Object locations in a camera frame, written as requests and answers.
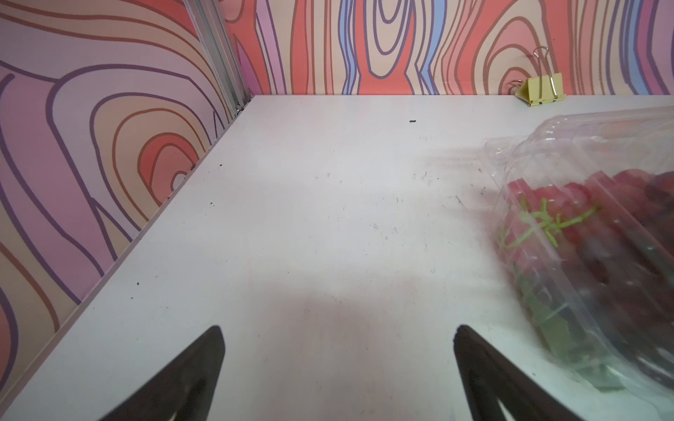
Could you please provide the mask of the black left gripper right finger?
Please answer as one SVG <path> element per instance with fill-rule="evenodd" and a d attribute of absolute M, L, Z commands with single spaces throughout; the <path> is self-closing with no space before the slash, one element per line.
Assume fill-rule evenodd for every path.
<path fill-rule="evenodd" d="M 578 420 L 470 326 L 454 336 L 454 353 L 474 420 Z"/>

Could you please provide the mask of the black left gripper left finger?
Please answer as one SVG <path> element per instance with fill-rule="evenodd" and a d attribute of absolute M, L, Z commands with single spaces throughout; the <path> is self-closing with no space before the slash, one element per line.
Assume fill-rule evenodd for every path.
<path fill-rule="evenodd" d="M 103 419 L 206 420 L 225 354 L 220 327 L 209 327 Z"/>

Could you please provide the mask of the large clamshell red green grapes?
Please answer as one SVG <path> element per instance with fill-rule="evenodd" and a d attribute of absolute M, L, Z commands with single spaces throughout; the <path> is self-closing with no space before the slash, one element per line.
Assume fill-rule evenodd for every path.
<path fill-rule="evenodd" d="M 496 252 L 552 358 L 672 419 L 672 107 L 557 116 L 480 157 Z"/>

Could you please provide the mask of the yellow binder clip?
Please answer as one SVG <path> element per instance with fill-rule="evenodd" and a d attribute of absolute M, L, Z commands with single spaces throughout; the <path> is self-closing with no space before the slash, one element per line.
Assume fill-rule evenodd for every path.
<path fill-rule="evenodd" d="M 547 105 L 565 100 L 563 75 L 554 73 L 549 48 L 536 47 L 532 51 L 537 64 L 537 76 L 527 80 L 513 80 L 510 82 L 513 95 L 523 101 L 528 107 Z"/>

